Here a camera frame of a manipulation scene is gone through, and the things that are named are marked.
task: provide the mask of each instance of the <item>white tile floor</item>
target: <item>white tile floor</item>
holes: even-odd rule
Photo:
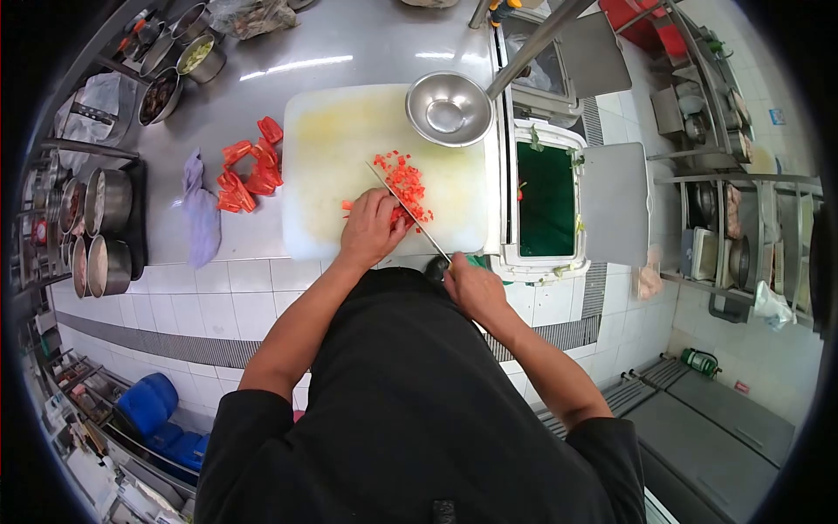
[[[598,96],[606,144],[640,141],[647,154],[672,151],[657,134],[649,95],[662,87],[649,73],[649,59],[633,44],[620,39],[633,86],[630,91]],[[672,165],[649,162],[650,178],[672,175]],[[680,247],[680,200],[670,186],[654,187],[652,242]],[[421,269],[430,257],[388,257],[380,267]],[[212,262],[197,271],[185,264],[147,267],[131,284],[128,294],[99,299],[78,299],[70,281],[52,286],[54,306],[88,319],[131,328],[221,339],[262,340],[274,320],[320,276],[330,262],[254,260]],[[670,338],[679,289],[666,283],[663,293],[648,302],[631,297],[631,268],[608,264],[603,317],[596,344],[567,354],[599,386],[612,383],[628,371],[654,359]],[[568,279],[550,287],[523,283],[505,286],[506,297],[527,324],[555,324],[581,318],[585,278]],[[221,396],[235,390],[242,370],[204,366],[156,357],[115,346],[60,325],[62,339],[82,355],[104,364],[117,375],[136,381],[160,371],[181,396],[174,418],[203,431],[211,429]],[[527,402],[540,401],[517,362],[501,364]],[[295,409],[308,405],[306,375],[294,390]]]

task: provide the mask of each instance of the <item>white cutting board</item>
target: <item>white cutting board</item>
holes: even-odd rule
[[[475,252],[487,235],[484,145],[445,148],[414,131],[405,114],[408,84],[340,87],[294,96],[285,108],[282,143],[282,234],[291,258],[338,254],[347,212],[355,200],[383,187],[364,161],[398,150],[422,172],[434,220],[427,231],[446,252]],[[394,255],[436,254],[411,229]]]

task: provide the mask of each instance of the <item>kitchen towel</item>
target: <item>kitchen towel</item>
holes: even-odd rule
[[[218,198],[202,187],[204,163],[201,149],[194,150],[184,165],[184,215],[189,228],[189,265],[203,267],[215,258],[221,245],[221,212]]]

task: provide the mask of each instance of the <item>stainless steel countertop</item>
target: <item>stainless steel countertop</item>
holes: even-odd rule
[[[431,9],[397,0],[319,0],[297,15],[296,28],[241,42],[226,38],[228,60],[219,75],[201,86],[187,82],[166,121],[149,127],[134,122],[120,144],[135,148],[148,167],[148,263],[186,262],[181,178],[192,151],[201,148],[204,187],[217,193],[221,148],[242,139],[255,141],[256,121],[265,115],[282,125],[286,102],[297,93],[410,84],[435,70],[459,71],[488,86],[494,70],[488,25],[468,28],[475,5],[476,0],[461,0],[452,8]],[[498,140],[494,128],[486,138],[490,252],[499,242]],[[221,212],[216,261],[287,257],[280,191],[259,197],[253,213]]]

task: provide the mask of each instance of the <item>blue plastic container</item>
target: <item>blue plastic container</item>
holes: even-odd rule
[[[180,426],[166,422],[146,437],[146,445],[164,457],[171,458],[168,449],[183,436],[184,431]]]
[[[172,456],[172,460],[182,466],[186,466],[195,471],[200,471],[201,463],[204,456],[195,454],[195,446],[202,439],[201,435],[187,431],[184,436],[179,438],[169,449],[168,452]]]
[[[148,384],[157,393],[166,407],[168,417],[171,417],[174,410],[178,408],[178,391],[174,389],[172,382],[163,373],[152,373],[144,376],[140,379],[140,382]]]
[[[116,401],[116,407],[134,424],[143,438],[152,434],[169,418],[163,400],[143,381],[128,388]]]

